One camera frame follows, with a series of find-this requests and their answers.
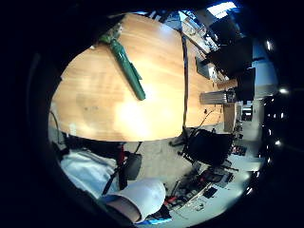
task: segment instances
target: wall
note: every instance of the wall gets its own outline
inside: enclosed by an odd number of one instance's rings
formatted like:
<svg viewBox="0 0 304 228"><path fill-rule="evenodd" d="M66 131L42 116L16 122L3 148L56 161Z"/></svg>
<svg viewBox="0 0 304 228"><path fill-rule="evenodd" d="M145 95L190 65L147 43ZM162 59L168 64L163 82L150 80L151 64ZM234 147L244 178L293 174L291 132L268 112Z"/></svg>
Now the wall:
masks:
<svg viewBox="0 0 304 228"><path fill-rule="evenodd" d="M272 96L277 93L276 69L270 62L267 50L258 40L254 39L253 57L263 57L263 60L255 61L252 67L256 68L255 99Z"/></svg>

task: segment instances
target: person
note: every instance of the person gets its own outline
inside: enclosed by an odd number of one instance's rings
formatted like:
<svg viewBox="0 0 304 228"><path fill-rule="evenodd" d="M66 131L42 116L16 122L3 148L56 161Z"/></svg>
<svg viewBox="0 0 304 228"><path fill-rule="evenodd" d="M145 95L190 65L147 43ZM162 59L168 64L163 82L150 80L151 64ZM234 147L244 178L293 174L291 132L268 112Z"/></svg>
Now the person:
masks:
<svg viewBox="0 0 304 228"><path fill-rule="evenodd" d="M107 212L118 213L132 223L140 223L158 212L165 198L163 183L155 178L136 180L119 190L114 178L107 194L103 190L114 173L116 161L104 158L81 148L69 151L61 160L68 178L80 189L89 193L98 203L106 205Z"/></svg>

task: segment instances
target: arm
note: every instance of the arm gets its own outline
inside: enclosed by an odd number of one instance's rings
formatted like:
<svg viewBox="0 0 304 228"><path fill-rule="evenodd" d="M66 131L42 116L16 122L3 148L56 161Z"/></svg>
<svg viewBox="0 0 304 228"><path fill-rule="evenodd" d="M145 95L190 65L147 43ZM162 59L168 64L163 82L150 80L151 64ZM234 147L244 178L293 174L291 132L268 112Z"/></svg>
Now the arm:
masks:
<svg viewBox="0 0 304 228"><path fill-rule="evenodd" d="M132 222L136 222L141 218L140 211L128 199L119 197L114 201L108 202L107 205L120 211L123 215L128 217Z"/></svg>

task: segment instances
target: green object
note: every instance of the green object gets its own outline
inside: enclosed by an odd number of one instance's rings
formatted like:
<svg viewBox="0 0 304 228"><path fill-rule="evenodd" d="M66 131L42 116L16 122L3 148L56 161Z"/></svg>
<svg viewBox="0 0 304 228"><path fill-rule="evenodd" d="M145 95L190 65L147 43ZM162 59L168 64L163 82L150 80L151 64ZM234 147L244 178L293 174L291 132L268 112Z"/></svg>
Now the green object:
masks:
<svg viewBox="0 0 304 228"><path fill-rule="evenodd" d="M140 83L140 79L142 77L136 68L134 68L134 66L129 62L124 51L124 47L115 39L111 40L110 47L114 56L119 62L127 81L130 83L136 97L141 101L144 100L145 93Z"/></svg>
<svg viewBox="0 0 304 228"><path fill-rule="evenodd" d="M104 42L106 44L110 44L111 37L109 35L105 34L99 39L99 41Z"/></svg>

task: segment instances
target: window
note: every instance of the window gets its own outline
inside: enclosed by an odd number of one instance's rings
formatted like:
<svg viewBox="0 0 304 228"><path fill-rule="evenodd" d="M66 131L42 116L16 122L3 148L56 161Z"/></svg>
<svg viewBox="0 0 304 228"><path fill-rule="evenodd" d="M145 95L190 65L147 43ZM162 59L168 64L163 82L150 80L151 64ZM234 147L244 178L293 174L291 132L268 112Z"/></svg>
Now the window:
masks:
<svg viewBox="0 0 304 228"><path fill-rule="evenodd" d="M208 10L216 16L218 19L227 15L227 10L236 8L237 6L233 2L225 2L208 8Z"/></svg>

